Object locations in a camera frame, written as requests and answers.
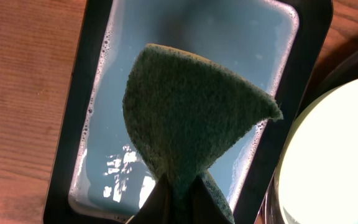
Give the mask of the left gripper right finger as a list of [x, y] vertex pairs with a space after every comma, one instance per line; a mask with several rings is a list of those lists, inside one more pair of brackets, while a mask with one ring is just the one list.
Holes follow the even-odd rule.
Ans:
[[193, 181], [193, 223], [234, 224], [231, 208], [209, 172]]

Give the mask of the light blue plate top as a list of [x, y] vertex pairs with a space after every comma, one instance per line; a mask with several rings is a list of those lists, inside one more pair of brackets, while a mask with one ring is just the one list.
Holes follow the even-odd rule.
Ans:
[[358, 223], [358, 79], [322, 94], [296, 119], [275, 190], [285, 223]]

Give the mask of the green yellow sponge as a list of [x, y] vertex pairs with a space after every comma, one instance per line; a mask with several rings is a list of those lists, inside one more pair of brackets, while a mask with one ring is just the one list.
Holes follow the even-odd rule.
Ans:
[[170, 223], [193, 223], [193, 181], [252, 127], [283, 115], [265, 91], [199, 55], [146, 45], [122, 101], [127, 133], [172, 190]]

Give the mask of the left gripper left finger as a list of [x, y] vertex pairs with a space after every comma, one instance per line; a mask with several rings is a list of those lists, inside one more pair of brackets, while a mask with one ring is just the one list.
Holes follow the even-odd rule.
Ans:
[[169, 224], [172, 190], [166, 175], [159, 178], [147, 200], [126, 224]]

